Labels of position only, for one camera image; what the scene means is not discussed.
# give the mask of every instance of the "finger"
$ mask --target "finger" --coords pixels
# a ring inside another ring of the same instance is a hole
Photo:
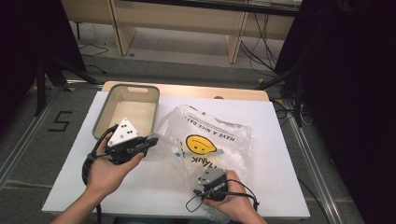
[[[113,133],[108,133],[105,138],[102,140],[102,142],[99,145],[99,148],[96,150],[98,152],[105,152],[105,148],[107,146],[107,142],[108,140],[111,138],[111,135],[113,135]]]
[[[209,199],[205,199],[204,200],[204,204],[209,206],[209,207],[213,207],[213,208],[217,208],[219,205],[219,202],[213,201],[213,200],[209,200]]]
[[[227,179],[233,179],[233,180],[237,180],[237,181],[241,182],[241,180],[239,179],[239,176],[236,174],[236,172],[234,170],[227,171]]]
[[[133,158],[131,158],[130,161],[127,161],[120,165],[121,170],[125,173],[128,174],[130,171],[132,171],[143,159],[145,154],[143,152],[135,155]]]

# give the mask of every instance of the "hand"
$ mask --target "hand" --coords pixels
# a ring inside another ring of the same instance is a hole
[[[241,182],[235,171],[227,171],[228,180]],[[228,191],[237,193],[247,193],[245,187],[234,182],[228,181]],[[266,223],[265,220],[254,210],[250,200],[247,197],[227,195],[221,202],[213,200],[204,200],[204,204],[218,209],[226,214],[230,219],[241,223]]]
[[[97,149],[98,152],[105,152],[105,147],[111,135],[112,133],[109,133],[104,138]],[[121,165],[115,165],[105,158],[96,159],[93,162],[88,175],[86,190],[105,198],[108,194],[111,194],[120,186],[123,178],[139,164],[143,156],[143,153],[139,153],[130,161],[127,161]]]
[[[111,134],[106,135],[97,149],[98,152],[105,152]],[[85,223],[93,208],[120,186],[123,178],[139,164],[143,156],[143,153],[139,153],[121,165],[115,165],[105,158],[96,159],[91,165],[85,191],[52,223]]]

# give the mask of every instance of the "smiley face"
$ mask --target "smiley face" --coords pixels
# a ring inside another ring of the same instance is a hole
[[[209,139],[196,134],[189,135],[186,138],[186,145],[191,152],[198,155],[205,155],[217,150]]]

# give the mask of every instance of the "plastic bag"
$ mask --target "plastic bag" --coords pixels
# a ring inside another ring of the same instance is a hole
[[[250,127],[217,119],[190,105],[179,105],[161,119],[156,133],[177,145],[173,152],[183,164],[181,174],[191,193],[201,188],[198,177],[205,168],[235,170],[248,183]],[[210,219],[219,221],[219,215],[213,218],[213,213],[206,211]]]
[[[148,150],[144,161],[161,161],[175,157],[175,151],[178,151],[178,143],[168,136],[159,134],[157,145]]]

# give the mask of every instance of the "black cable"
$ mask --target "black cable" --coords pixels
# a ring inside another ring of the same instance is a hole
[[[276,107],[277,105],[280,106],[279,108],[276,108],[275,112],[276,112],[276,116],[277,116],[277,112],[284,112],[285,115],[282,117],[277,117],[278,119],[284,119],[288,114],[292,114],[294,115],[294,110],[293,109],[287,109],[285,106],[283,106],[280,102],[278,102],[277,100],[271,100],[271,102],[274,104],[274,107]]]
[[[259,74],[261,74],[261,75],[268,76],[268,77],[276,77],[276,76],[269,75],[269,74],[263,73],[263,72],[261,72],[261,71],[255,69],[255,68],[253,67],[253,65],[251,64],[251,61],[253,61],[253,62],[255,62],[255,63],[259,63],[259,64],[262,64],[262,63],[259,62],[259,61],[257,61],[257,60],[255,60],[254,58],[252,58],[251,55],[248,55],[248,54],[245,52],[245,49],[244,49],[244,48],[245,48],[245,46],[243,46],[243,47],[241,48],[241,50],[244,52],[244,54],[245,54],[246,56],[249,57],[249,59],[250,59],[250,68],[251,68],[253,71],[255,71],[255,72],[257,72],[257,73],[259,73]]]
[[[195,212],[196,210],[198,210],[198,208],[201,207],[201,205],[204,203],[204,200],[209,196],[209,194],[210,194],[211,191],[212,191],[212,190],[209,190],[209,191],[206,191],[206,192],[197,194],[197,195],[195,195],[194,197],[192,197],[191,199],[189,199],[189,201],[186,203],[186,208],[187,208],[187,210],[188,210],[189,212],[191,212],[191,213],[193,213],[193,212]],[[205,196],[205,197],[201,200],[201,203],[200,203],[195,209],[190,210],[190,208],[189,208],[189,203],[190,203],[192,200],[194,200],[195,198],[202,197],[202,196]]]
[[[275,73],[275,70],[274,70],[273,68],[271,68],[270,65],[268,65],[267,63],[265,63],[261,58],[259,58],[256,54],[254,54],[253,51],[251,51],[250,49],[248,49],[248,47],[245,45],[245,43],[244,43],[243,41],[241,41],[241,44],[242,44],[241,46],[242,46],[243,48],[245,48],[245,50],[248,52],[248,55],[247,55],[247,56],[249,57],[250,60],[253,60],[251,57],[254,57],[256,60],[259,61],[259,62],[257,62],[257,61],[254,61],[254,62],[264,65],[264,66],[267,67],[269,70],[271,70],[272,72]]]
[[[100,144],[102,143],[102,141],[105,139],[105,137],[109,134],[109,133],[114,133],[116,131],[116,129],[118,128],[118,124],[114,125],[111,128],[108,128],[103,134],[102,136],[98,139],[98,141],[96,142],[95,146],[93,147],[92,151],[90,154],[88,154],[87,159],[85,159],[83,165],[82,165],[82,181],[84,182],[85,185],[87,185],[88,183],[88,175],[91,169],[91,165],[93,164],[94,160],[96,160],[98,157],[102,157],[105,155],[96,155],[96,151],[99,148]],[[100,204],[96,205],[96,222],[98,224],[102,223],[102,207]]]
[[[107,48],[98,47],[98,46],[92,45],[92,44],[87,44],[87,45],[85,45],[85,46],[83,46],[83,47],[81,47],[81,48],[79,48],[79,49],[84,49],[84,48],[86,48],[86,47],[88,47],[88,46],[96,47],[96,48],[98,48],[98,49],[104,49],[104,51],[98,52],[98,53],[94,53],[94,54],[81,54],[81,55],[84,55],[84,56],[95,56],[95,55],[98,55],[98,54],[102,54],[102,53],[108,52],[108,49],[107,49]]]
[[[96,65],[93,65],[93,64],[85,64],[85,66],[86,66],[86,67],[94,67],[94,68],[100,70],[103,74],[107,74],[107,72],[106,72],[105,70],[103,70],[102,68],[100,68],[100,67],[98,67],[98,66],[96,66]]]
[[[282,127],[285,123],[286,123],[286,121],[288,121],[289,119],[291,119],[291,118],[293,118],[294,117],[294,115],[293,116],[290,116],[289,118],[287,118],[281,125],[280,125],[280,127]]]
[[[259,33],[260,33],[259,41],[260,41],[260,39],[262,39],[262,42],[264,43],[264,46],[265,46],[265,52],[267,54],[268,62],[270,64],[271,68],[275,69],[275,67],[271,63],[271,60],[274,62],[274,65],[275,65],[276,61],[277,61],[277,58],[274,55],[274,53],[270,50],[268,42],[267,42],[267,24],[268,24],[269,16],[268,16],[268,14],[264,15],[264,26],[263,26],[263,28],[260,27],[259,20],[257,19],[257,14],[256,13],[254,14],[254,18],[256,20],[257,27],[259,28]]]
[[[245,187],[252,195],[246,194],[246,193],[240,193],[240,192],[230,192],[230,191],[224,192],[224,191],[217,191],[217,190],[211,189],[211,190],[208,190],[208,191],[206,191],[206,192],[202,192],[202,193],[200,193],[200,194],[197,194],[197,195],[195,195],[194,197],[192,197],[191,199],[189,199],[189,201],[186,202],[186,208],[187,208],[187,210],[188,210],[189,212],[191,212],[191,213],[192,213],[192,212],[195,212],[196,210],[198,210],[198,208],[201,207],[201,205],[204,203],[204,200],[205,200],[210,194],[223,194],[223,195],[233,195],[233,196],[241,196],[241,197],[248,197],[248,198],[251,198],[251,199],[253,200],[253,208],[254,208],[254,210],[257,211],[257,207],[260,205],[260,203],[257,202],[256,195],[254,195],[253,191],[252,191],[250,188],[248,188],[246,185],[244,185],[242,182],[240,182],[240,181],[237,181],[237,180],[234,180],[234,179],[228,179],[227,181],[233,181],[233,182],[236,182],[236,183],[242,185],[242,186]],[[202,198],[203,196],[205,196],[205,197],[201,200],[201,203],[200,203],[195,209],[190,210],[190,208],[189,208],[189,203],[190,203],[192,200],[194,200],[195,198],[197,198],[197,197],[201,197],[201,198]]]
[[[330,224],[330,223],[331,223],[331,222],[330,222],[330,219],[329,219],[329,217],[327,216],[326,211],[324,210],[323,204],[318,200],[318,198],[317,198],[317,196],[314,194],[314,192],[304,183],[304,181],[303,181],[302,179],[300,179],[298,176],[297,176],[297,179],[298,179],[298,181],[309,191],[309,193],[312,194],[312,197],[314,197],[314,200],[317,202],[317,204],[318,204],[320,210],[322,211],[323,215],[325,216],[327,223]]]

